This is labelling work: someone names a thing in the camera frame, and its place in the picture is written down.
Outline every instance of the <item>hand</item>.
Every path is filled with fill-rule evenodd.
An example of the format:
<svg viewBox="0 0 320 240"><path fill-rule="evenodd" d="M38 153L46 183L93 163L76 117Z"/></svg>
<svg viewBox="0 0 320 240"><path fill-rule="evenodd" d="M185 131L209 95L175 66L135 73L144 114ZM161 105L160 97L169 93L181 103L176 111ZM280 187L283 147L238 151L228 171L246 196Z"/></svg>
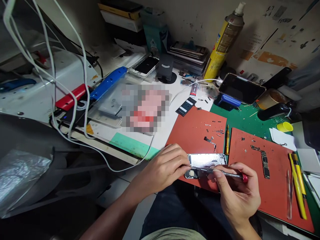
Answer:
<svg viewBox="0 0 320 240"><path fill-rule="evenodd" d="M178 144L169 144L132 180L127 189L142 201L150 194L162 191L190 169L186 152Z"/></svg>
<svg viewBox="0 0 320 240"><path fill-rule="evenodd" d="M220 170L233 174L243 172L248 176L248 182L226 177ZM221 206L230 224L235 228L247 224L261 203L257 173L243 163L235 162L229 166L217 165L208 178L218 184Z"/></svg>

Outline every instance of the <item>white desk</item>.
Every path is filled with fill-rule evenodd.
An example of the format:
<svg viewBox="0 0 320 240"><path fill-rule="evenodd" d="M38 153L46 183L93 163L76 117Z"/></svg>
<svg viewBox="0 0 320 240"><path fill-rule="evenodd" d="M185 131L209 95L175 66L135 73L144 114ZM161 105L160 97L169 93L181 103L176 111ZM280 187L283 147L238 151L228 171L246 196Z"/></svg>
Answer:
<svg viewBox="0 0 320 240"><path fill-rule="evenodd" d="M143 81L142 84L165 85L166 90L169 90L169 93L172 94L173 99L177 95L177 93L179 93L183 88L186 87L180 84L181 76L179 76L179 71L177 69L174 69L173 72L177 74L177 80L173 84L163 84L157 79L152 83ZM206 95L206 85L199 85L200 87L198 88L197 96L195 97L195 100L197 101L195 106L201 107L203 110L210 111L213 100L209 101ZM149 160L155 152L165 146L173 125L178 117L178 114L175 111L189 97L190 89L191 87L187 88L185 91L179 94L170 105L169 111L165 113L164 121L161 122L161 126L158 127L158 132L156 132L154 136L151 146L152 149L150 150L146 158L147 160ZM139 159L143 158L148 151L152 136L148 136L139 132L126 132L124 131L124 128L111 128L96 121L90 121L90 125L94 132L93 136L100 141L87 139L83 134L79 132L73 132L72 137L133 165L137 164L139 162ZM123 151L119 151L117 147L127 151L130 154L128 155Z"/></svg>

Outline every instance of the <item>orange silicone mat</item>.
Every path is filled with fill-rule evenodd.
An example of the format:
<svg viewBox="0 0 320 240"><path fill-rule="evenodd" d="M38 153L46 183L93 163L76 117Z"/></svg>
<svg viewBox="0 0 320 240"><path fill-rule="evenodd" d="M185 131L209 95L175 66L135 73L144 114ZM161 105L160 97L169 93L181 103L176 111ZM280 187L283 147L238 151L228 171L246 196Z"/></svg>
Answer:
<svg viewBox="0 0 320 240"><path fill-rule="evenodd" d="M197 110L193 106L184 117L178 116L167 145L177 143L186 153L224 153L226 123L226 118L205 110ZM221 129L224 130L224 134L213 132ZM204 140L205 136L209 139L213 137L212 141L217 145L215 152L214 145ZM209 191L218 192L217 184L207 178L186 179L181 176L179 179Z"/></svg>
<svg viewBox="0 0 320 240"><path fill-rule="evenodd" d="M251 145L266 152L270 179L264 178L261 152L251 149ZM228 164L242 162L257 172L261 196L259 210L301 229L314 232L307 202L304 202L307 213L307 220L304 220L300 217L295 192L292 197L292 220L287 219L287 170L291 175L288 153L292 153L292 151L276 143L232 128Z"/></svg>

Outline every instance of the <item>jeans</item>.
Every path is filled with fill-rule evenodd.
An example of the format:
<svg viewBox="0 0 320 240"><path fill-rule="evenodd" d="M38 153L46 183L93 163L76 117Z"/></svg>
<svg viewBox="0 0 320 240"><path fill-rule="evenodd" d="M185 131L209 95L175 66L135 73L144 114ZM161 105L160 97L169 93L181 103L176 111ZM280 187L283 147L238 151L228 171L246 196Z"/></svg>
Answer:
<svg viewBox="0 0 320 240"><path fill-rule="evenodd" d="M193 229L206 239L234 239L220 195L176 180L157 194L144 220L140 239L159 229Z"/></svg>

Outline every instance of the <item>pixelated blurred area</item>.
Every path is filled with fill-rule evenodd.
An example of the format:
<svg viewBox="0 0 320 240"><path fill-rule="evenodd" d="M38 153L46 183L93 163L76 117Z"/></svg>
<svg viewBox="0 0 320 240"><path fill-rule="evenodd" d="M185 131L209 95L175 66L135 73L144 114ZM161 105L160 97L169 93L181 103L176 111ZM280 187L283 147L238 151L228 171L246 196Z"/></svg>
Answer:
<svg viewBox="0 0 320 240"><path fill-rule="evenodd" d="M170 104L163 85L126 85L122 99L122 127L128 132L157 132Z"/></svg>

